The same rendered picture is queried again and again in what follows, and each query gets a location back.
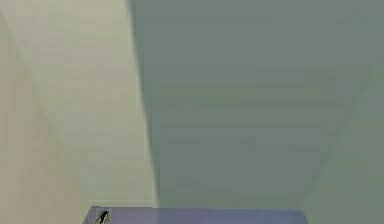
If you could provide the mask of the small black white object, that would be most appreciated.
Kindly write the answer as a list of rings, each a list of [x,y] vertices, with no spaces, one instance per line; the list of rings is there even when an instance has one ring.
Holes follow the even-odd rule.
[[[111,214],[109,211],[105,210],[103,211],[97,221],[97,224],[107,224],[110,220]]]

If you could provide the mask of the blue purple table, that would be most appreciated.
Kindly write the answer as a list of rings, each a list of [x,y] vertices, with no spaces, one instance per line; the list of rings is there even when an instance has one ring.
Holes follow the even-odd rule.
[[[82,224],[96,224],[104,211],[111,214],[107,224],[308,224],[298,210],[100,206],[92,207]]]

